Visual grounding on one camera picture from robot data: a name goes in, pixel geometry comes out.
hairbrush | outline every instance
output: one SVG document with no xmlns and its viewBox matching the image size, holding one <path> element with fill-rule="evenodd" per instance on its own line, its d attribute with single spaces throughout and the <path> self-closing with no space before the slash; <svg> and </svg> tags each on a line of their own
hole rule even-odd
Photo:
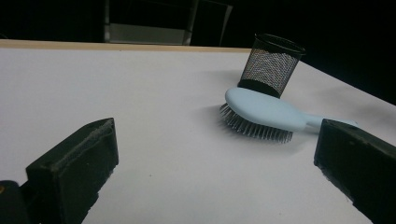
<svg viewBox="0 0 396 224">
<path fill-rule="evenodd" d="M 305 114 L 279 98 L 244 88 L 227 90 L 225 100 L 220 114 L 229 126 L 247 136 L 279 143 L 289 142 L 294 132 L 308 126 L 320 130 L 323 119 L 330 119 Z M 332 120 L 358 126 L 353 120 Z"/>
</svg>

black bristle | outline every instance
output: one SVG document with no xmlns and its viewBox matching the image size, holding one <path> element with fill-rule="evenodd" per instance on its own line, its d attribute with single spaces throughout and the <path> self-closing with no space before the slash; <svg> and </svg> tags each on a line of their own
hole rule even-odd
<svg viewBox="0 0 396 224">
<path fill-rule="evenodd" d="M 220 107 L 220 114 L 232 129 L 249 137 L 287 143 L 293 136 L 293 132 L 250 122 L 236 114 L 228 104 Z"/>
</svg>

